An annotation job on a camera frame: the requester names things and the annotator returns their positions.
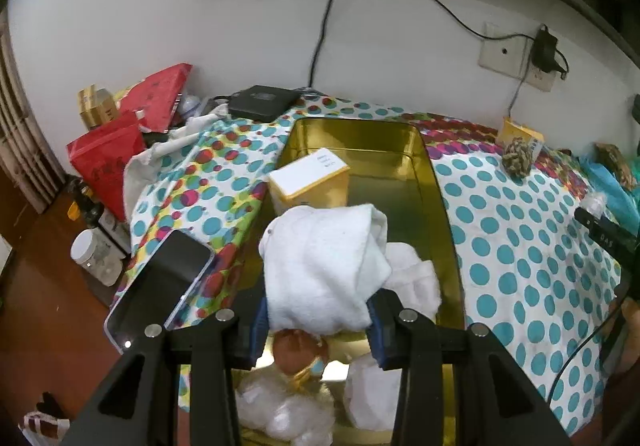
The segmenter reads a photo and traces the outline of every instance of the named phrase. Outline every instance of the black phone screen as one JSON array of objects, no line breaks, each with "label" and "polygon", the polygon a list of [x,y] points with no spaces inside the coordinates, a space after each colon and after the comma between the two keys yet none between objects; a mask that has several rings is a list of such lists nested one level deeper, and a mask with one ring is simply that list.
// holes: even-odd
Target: black phone screen
[{"label": "black phone screen", "polygon": [[212,251],[181,231],[162,241],[108,318],[106,330],[121,350],[152,323],[164,325],[210,261]]}]

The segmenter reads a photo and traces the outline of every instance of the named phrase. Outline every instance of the red package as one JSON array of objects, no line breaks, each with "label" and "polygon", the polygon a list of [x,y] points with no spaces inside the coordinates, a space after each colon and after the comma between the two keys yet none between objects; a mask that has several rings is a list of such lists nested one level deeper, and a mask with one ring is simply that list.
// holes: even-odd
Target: red package
[{"label": "red package", "polygon": [[66,146],[71,164],[121,221],[126,219],[122,198],[124,167],[145,149],[138,117],[133,112],[123,113]]},{"label": "red package", "polygon": [[191,67],[191,64],[177,64],[145,78],[120,100],[120,112],[140,112],[139,123],[143,129],[166,132]]}]

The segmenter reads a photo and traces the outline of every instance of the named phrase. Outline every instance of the gold tray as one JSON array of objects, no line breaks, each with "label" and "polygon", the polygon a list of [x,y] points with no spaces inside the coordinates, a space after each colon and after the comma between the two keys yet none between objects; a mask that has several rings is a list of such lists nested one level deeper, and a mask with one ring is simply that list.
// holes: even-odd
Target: gold tray
[{"label": "gold tray", "polygon": [[[464,328],[462,288],[449,220],[431,160],[418,130],[407,123],[394,121],[302,118],[293,125],[277,168],[322,147],[330,149],[351,168],[348,204],[375,205],[388,219],[388,242],[411,244],[422,260],[433,261],[442,292],[437,323],[444,327]],[[275,216],[267,195],[244,248],[245,266],[240,289],[252,286],[262,271],[257,245]],[[350,344],[353,350],[357,350],[354,354],[368,351],[363,333],[342,333],[331,341],[330,350],[336,350],[343,362],[351,359],[350,353],[339,349],[349,349]],[[456,426],[450,365],[443,366],[443,376],[444,444],[452,445],[455,444]],[[425,409],[426,423],[429,416],[429,410]],[[252,444],[260,442],[256,432],[243,435]],[[353,428],[344,412],[338,409],[334,444],[382,444],[389,440],[390,432]],[[277,444],[271,439],[263,443]]]}]

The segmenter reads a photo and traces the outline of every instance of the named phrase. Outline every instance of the crumpled plastic wrap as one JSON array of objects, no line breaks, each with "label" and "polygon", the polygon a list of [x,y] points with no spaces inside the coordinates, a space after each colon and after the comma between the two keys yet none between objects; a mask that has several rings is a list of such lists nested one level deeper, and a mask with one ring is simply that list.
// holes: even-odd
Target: crumpled plastic wrap
[{"label": "crumpled plastic wrap", "polygon": [[398,409],[402,370],[384,371],[371,354],[349,365],[344,388],[344,409],[351,423],[360,429],[392,430]]},{"label": "crumpled plastic wrap", "polygon": [[334,400],[326,389],[292,394],[274,368],[254,370],[236,390],[240,423],[264,431],[292,446],[330,446],[335,423]]}]

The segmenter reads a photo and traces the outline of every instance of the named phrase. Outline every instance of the white jar lid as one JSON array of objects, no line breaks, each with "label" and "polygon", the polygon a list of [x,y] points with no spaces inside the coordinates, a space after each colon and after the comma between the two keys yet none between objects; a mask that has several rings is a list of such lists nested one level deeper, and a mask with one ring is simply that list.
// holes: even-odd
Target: white jar lid
[{"label": "white jar lid", "polygon": [[71,258],[78,264],[84,264],[94,254],[97,239],[91,230],[82,231],[71,245]]}]

